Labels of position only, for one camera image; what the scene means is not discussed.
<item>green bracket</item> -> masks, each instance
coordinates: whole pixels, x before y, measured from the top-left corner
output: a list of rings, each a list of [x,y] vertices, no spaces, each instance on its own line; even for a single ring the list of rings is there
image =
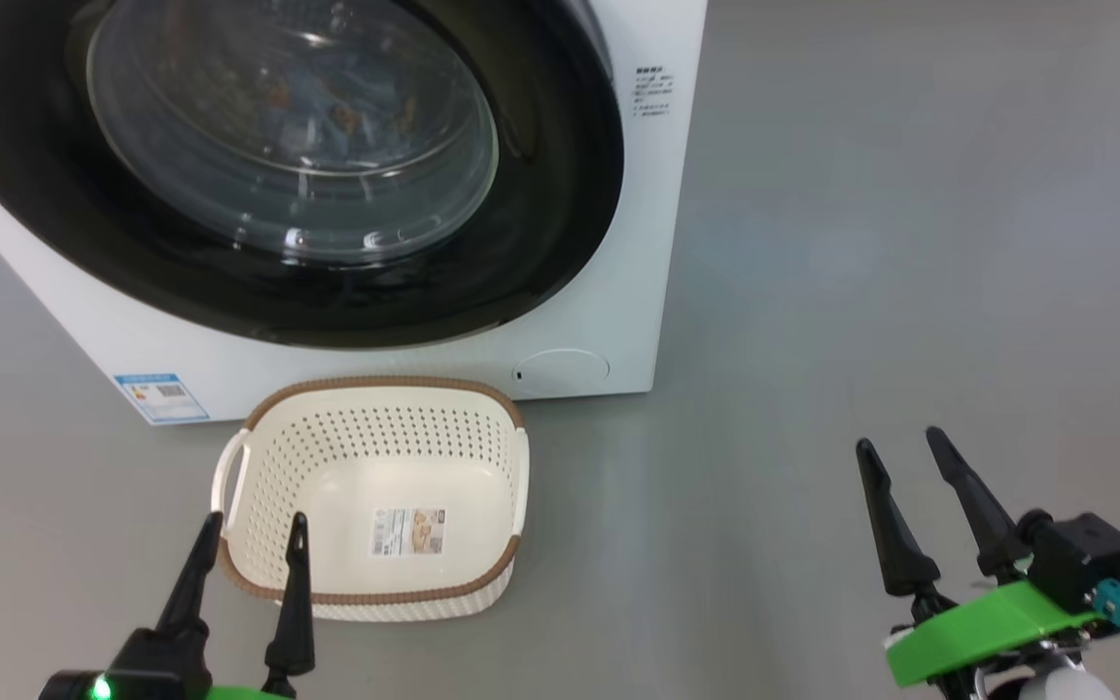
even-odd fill
[[[209,689],[205,700],[284,700],[280,696],[271,696],[270,692],[262,692],[253,688],[233,688],[230,685],[215,685]]]
[[[1094,612],[1070,615],[1019,580],[918,625],[888,647],[888,668],[897,685],[908,688],[1101,618]]]

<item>front-loading washing machine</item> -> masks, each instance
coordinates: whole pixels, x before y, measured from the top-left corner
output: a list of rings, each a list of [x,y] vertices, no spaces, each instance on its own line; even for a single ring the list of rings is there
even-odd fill
[[[0,254],[151,423],[651,389],[706,0],[0,0]]]

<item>empty basket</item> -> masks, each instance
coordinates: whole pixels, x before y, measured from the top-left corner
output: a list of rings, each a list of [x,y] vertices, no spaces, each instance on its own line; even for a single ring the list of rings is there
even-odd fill
[[[525,523],[529,441],[506,395],[475,382],[365,377],[288,386],[218,457],[209,507],[232,582],[280,600],[292,514],[310,521],[314,614],[408,622],[501,597]]]

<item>green led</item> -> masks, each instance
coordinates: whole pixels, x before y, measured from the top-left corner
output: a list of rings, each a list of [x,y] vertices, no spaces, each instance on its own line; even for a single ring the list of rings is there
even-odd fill
[[[100,674],[97,681],[93,682],[93,690],[90,691],[91,700],[111,700],[111,683],[106,682],[106,676]]]

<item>washing machine door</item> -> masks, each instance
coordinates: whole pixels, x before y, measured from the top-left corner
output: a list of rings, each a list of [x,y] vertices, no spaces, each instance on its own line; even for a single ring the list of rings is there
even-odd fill
[[[563,0],[0,0],[0,203],[206,327],[364,347],[506,323],[595,253],[622,176]]]

